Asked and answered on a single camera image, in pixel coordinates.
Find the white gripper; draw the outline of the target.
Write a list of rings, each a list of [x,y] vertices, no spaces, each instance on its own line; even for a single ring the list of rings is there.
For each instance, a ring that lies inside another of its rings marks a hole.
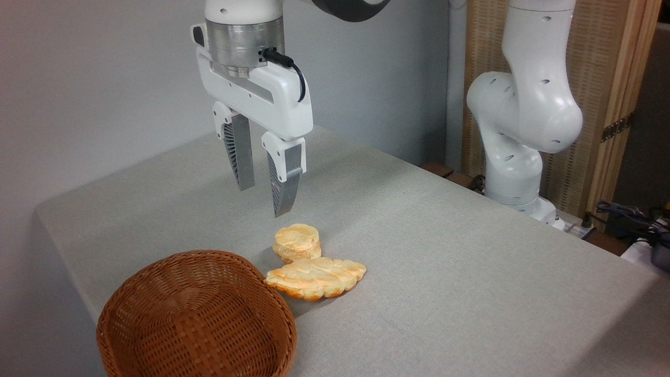
[[[191,27],[204,89],[217,100],[213,105],[216,135],[224,142],[234,178],[244,191],[254,186],[249,120],[268,130],[261,140],[270,169],[274,215],[280,217],[292,210],[300,176],[306,172],[302,137],[314,127],[309,92],[299,101],[298,74],[273,62],[252,69],[247,79],[229,76],[211,57],[206,31],[204,23]]]

